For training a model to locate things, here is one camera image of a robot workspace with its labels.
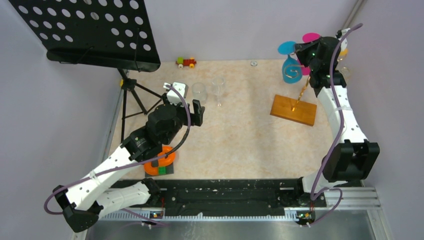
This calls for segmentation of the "tall clear wine glass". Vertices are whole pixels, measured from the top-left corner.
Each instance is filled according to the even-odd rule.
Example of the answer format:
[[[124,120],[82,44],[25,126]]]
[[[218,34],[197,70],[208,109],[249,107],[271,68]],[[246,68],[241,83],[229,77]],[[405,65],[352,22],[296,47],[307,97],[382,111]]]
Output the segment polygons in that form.
[[[222,105],[222,95],[225,91],[225,79],[223,77],[216,77],[212,80],[212,91],[216,97],[217,106],[220,107]]]

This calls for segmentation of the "short clear glass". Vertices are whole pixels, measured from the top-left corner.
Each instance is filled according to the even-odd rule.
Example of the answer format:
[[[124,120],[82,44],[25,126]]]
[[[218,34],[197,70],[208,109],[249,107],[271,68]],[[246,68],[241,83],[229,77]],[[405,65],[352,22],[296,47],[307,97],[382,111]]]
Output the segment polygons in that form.
[[[196,82],[191,86],[192,96],[194,100],[199,100],[201,104],[205,104],[208,99],[206,86],[201,82]]]

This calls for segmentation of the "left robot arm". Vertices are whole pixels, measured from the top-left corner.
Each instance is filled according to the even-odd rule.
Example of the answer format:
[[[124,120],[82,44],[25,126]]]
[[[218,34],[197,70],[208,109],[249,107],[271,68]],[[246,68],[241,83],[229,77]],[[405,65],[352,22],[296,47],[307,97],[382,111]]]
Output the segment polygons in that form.
[[[152,178],[110,188],[135,167],[167,156],[163,146],[171,143],[182,126],[202,125],[206,108],[196,99],[192,104],[193,113],[186,103],[159,105],[148,115],[145,126],[133,131],[104,162],[82,179],[54,189],[61,215],[73,232],[83,232],[115,211],[143,204],[154,207],[160,202],[161,190]]]

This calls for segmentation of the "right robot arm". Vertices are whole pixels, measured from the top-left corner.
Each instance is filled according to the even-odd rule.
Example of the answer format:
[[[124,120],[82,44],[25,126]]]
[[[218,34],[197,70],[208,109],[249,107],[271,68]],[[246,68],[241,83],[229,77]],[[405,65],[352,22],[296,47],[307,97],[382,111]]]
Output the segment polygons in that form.
[[[366,179],[380,154],[378,143],[368,140],[350,105],[347,83],[337,70],[338,57],[347,49],[341,37],[319,37],[296,43],[294,53],[309,67],[309,84],[324,108],[333,142],[316,173],[302,178],[302,187],[293,192],[299,206],[307,206],[325,190],[351,181]]]

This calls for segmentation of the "blue wine glass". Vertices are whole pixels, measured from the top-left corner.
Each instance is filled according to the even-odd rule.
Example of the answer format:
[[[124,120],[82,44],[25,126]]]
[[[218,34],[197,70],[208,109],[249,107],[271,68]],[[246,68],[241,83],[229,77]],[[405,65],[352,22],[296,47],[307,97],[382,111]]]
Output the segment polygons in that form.
[[[286,56],[281,72],[283,81],[287,84],[297,83],[303,76],[301,65],[291,56],[295,52],[295,44],[294,41],[286,41],[281,43],[277,49],[279,54]]]

